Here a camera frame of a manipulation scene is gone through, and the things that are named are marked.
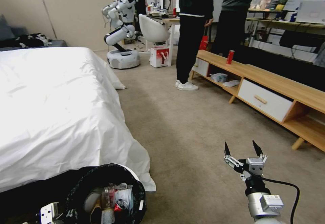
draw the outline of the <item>humanoid robot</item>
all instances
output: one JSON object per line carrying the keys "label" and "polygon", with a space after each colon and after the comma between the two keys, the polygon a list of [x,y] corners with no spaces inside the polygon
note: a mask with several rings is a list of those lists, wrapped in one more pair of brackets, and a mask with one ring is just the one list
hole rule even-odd
{"label": "humanoid robot", "polygon": [[104,37],[106,44],[116,49],[107,53],[107,61],[112,68],[125,69],[138,66],[140,57],[137,50],[126,50],[118,42],[125,39],[136,39],[136,31],[132,25],[134,20],[136,0],[116,0],[102,9],[103,15],[111,20],[115,29]]}

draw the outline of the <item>wooden cabinet leg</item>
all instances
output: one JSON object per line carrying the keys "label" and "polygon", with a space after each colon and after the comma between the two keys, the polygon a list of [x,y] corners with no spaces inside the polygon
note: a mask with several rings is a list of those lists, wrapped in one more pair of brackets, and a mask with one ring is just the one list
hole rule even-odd
{"label": "wooden cabinet leg", "polygon": [[304,141],[305,140],[303,138],[298,138],[298,140],[291,146],[291,148],[293,150],[297,150]]}
{"label": "wooden cabinet leg", "polygon": [[195,71],[191,71],[191,75],[190,75],[190,80],[192,80],[193,79],[193,77],[194,77],[194,73],[195,73]]}
{"label": "wooden cabinet leg", "polygon": [[233,95],[229,100],[229,104],[232,104],[232,102],[234,101],[235,98],[236,98],[235,95]]}

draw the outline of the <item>trash can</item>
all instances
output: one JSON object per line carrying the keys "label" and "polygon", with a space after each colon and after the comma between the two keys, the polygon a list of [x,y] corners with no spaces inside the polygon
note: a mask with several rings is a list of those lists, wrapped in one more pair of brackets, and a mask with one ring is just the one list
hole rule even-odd
{"label": "trash can", "polygon": [[132,170],[118,164],[107,164],[93,168],[83,176],[67,197],[67,210],[76,209],[78,223],[90,223],[90,214],[84,210],[85,200],[93,189],[126,183],[132,185],[133,207],[125,224],[138,224],[147,210],[146,192]]}

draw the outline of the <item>laptop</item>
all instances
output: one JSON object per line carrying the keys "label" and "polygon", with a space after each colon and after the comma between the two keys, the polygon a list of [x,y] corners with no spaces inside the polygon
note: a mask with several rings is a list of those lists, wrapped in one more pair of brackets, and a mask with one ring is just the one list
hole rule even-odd
{"label": "laptop", "polygon": [[325,24],[325,0],[301,2],[297,22]]}

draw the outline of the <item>person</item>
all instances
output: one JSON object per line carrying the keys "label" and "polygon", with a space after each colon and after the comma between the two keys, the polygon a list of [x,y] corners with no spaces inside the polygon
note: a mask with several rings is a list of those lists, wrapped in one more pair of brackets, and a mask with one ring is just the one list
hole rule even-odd
{"label": "person", "polygon": [[135,30],[138,32],[141,32],[140,29],[140,23],[139,23],[139,15],[146,15],[146,7],[148,6],[147,0],[137,0],[135,4],[135,9],[136,9],[136,17],[137,21],[135,22]]}
{"label": "person", "polygon": [[176,59],[179,90],[194,91],[198,86],[188,82],[203,37],[204,27],[213,21],[213,0],[179,0],[180,29]]}
{"label": "person", "polygon": [[212,52],[227,57],[244,40],[247,11],[252,0],[223,0]]}

